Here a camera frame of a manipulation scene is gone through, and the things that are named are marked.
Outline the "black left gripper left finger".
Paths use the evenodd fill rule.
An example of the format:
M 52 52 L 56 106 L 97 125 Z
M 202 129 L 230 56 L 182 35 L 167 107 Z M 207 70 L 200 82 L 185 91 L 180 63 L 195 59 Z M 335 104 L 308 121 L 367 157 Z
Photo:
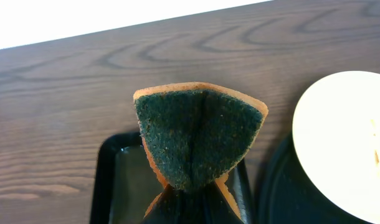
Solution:
M 167 185 L 141 224 L 185 224 L 188 196 L 185 191 Z

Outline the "orange green scrub sponge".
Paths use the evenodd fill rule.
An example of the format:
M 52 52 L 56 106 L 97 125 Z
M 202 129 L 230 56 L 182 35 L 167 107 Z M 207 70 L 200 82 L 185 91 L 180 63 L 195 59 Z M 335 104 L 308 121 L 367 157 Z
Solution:
M 192 192 L 217 184 L 240 217 L 225 182 L 257 138 L 267 105 L 203 82 L 145 88 L 136 91 L 133 100 L 143 147 L 161 185 Z

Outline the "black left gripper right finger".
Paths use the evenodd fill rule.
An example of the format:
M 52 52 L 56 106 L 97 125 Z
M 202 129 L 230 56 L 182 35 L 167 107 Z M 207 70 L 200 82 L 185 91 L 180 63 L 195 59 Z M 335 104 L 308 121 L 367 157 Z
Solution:
M 243 224 L 224 198 L 217 184 L 211 183 L 191 194 L 189 222 L 192 224 Z

